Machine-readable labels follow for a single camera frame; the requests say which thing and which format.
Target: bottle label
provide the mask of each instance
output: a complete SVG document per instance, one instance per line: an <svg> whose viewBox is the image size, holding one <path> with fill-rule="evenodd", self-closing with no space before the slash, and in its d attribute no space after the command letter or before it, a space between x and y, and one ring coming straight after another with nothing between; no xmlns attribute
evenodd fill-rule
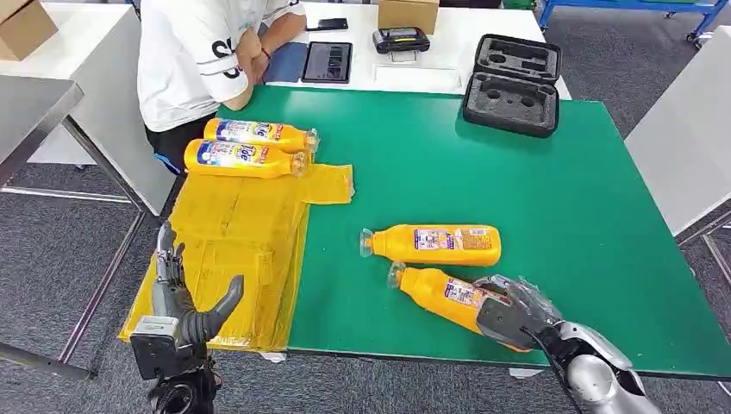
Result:
<svg viewBox="0 0 731 414"><path fill-rule="evenodd" d="M218 123L216 139L231 142L269 141L276 142L282 137L284 125L281 123L233 121L224 119Z"/></svg>
<svg viewBox="0 0 731 414"><path fill-rule="evenodd" d="M203 141L198 148L198 164L204 166L262 166L269 147L225 141Z"/></svg>
<svg viewBox="0 0 731 414"><path fill-rule="evenodd" d="M486 227L456 229L414 230L414 248L417 250L488 250L492 248L490 231Z"/></svg>
<svg viewBox="0 0 731 414"><path fill-rule="evenodd" d="M463 282L459 279L450 278L447 281L447 287L444 289L444 297L454 302L466 304L479 308L484 302L483 290Z"/></svg>

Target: gray carpet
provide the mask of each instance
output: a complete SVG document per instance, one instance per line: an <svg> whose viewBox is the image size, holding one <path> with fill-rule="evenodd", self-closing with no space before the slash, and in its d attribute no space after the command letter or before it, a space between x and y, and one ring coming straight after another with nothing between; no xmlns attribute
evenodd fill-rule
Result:
<svg viewBox="0 0 731 414"><path fill-rule="evenodd" d="M697 21L696 15L667 21L656 12L559 8L547 38L563 47L572 95L604 101L626 136L693 56L683 37ZM731 22L728 11L718 22ZM114 190L96 168L28 166L14 184ZM127 206L0 194L0 340L57 356L132 216ZM0 361L5 412L147 412L148 384L139 380L131 349L116 333L155 232L143 225L72 358L97 369L99 377L75 382ZM731 231L715 238L731 259ZM731 286L701 241L683 251L728 335ZM550 373L518 380L505 369L473 365L311 355L274 365L231 352L216 352L216 359L226 382L217 399L221 413L572 412ZM664 412L731 412L731 399L714 382L644 380Z"/></svg>

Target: white t-shirt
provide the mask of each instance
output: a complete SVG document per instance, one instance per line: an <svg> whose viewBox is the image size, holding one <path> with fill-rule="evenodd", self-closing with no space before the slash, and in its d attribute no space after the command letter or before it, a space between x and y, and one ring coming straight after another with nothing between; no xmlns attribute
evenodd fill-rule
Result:
<svg viewBox="0 0 731 414"><path fill-rule="evenodd" d="M288 12L304 15L298 0L144 0L141 7L137 94L156 132L210 115L247 88L234 53L244 31Z"/></svg>

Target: orange bottle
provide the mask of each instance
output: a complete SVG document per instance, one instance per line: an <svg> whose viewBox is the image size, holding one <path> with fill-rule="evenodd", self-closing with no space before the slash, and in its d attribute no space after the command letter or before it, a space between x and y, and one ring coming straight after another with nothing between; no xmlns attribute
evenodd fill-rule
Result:
<svg viewBox="0 0 731 414"><path fill-rule="evenodd" d="M391 261L442 265L492 266L500 259L500 234L480 224L399 224L360 233L360 254Z"/></svg>
<svg viewBox="0 0 731 414"><path fill-rule="evenodd" d="M505 306L512 305L508 297L498 292L453 278L439 269L415 269L406 267L403 263L394 263L390 267L388 281L390 287L397 287L407 293L416 304L427 311L480 335L484 334L478 327L478 314L485 301L494 300ZM500 343L517 352L530 351L505 342Z"/></svg>
<svg viewBox="0 0 731 414"><path fill-rule="evenodd" d="M189 173L274 179L302 175L306 153L287 154L273 147L225 141L193 140L185 148Z"/></svg>
<svg viewBox="0 0 731 414"><path fill-rule="evenodd" d="M213 118L206 123L203 138L276 147L286 153L315 152L320 143L316 129L302 131L284 123L234 121Z"/></svg>

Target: green table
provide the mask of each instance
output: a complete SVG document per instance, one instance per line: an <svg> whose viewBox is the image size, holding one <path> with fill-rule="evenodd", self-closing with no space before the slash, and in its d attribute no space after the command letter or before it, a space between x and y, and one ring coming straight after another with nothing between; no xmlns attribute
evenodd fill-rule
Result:
<svg viewBox="0 0 731 414"><path fill-rule="evenodd" d="M317 128L316 159L353 164L351 204L313 206L289 346L328 353L544 367L431 314L361 258L362 228L486 223L494 267L473 280L535 283L567 319L609 338L644 373L731 378L729 347L601 103L562 101L548 139L464 122L461 97L258 87L220 116Z"/></svg>

